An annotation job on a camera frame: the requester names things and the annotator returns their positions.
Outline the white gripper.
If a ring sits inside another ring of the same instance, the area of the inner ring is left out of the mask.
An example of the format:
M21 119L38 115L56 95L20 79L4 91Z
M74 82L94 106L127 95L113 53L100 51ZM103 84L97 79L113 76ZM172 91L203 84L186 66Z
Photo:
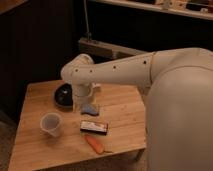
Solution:
M98 112L96 92L101 90L100 84L90 83L72 86L73 112L80 111L80 105L76 101L91 101L93 109Z

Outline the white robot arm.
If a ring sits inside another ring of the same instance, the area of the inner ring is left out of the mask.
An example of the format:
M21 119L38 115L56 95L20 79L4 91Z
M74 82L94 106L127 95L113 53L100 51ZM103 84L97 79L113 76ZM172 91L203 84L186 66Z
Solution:
M148 171L213 171L213 52L182 48L101 64L80 54L61 70L73 102L94 83L134 85L146 97Z

